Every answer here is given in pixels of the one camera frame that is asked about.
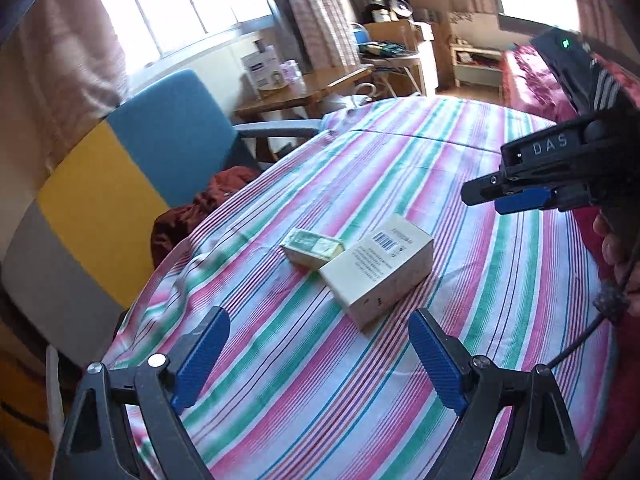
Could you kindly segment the person right hand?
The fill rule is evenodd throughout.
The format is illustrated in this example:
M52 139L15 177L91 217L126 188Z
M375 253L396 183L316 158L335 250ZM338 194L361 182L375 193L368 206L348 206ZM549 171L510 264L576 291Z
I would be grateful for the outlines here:
M609 266L614 268L615 279L620 283L628 266L626 260L628 249L620 238L611 231L602 214L598 214L596 220L594 220L593 231L603 237L603 259ZM626 286L626 294L629 301L628 312L635 318L638 318L640 313L639 284L639 263L636 263Z

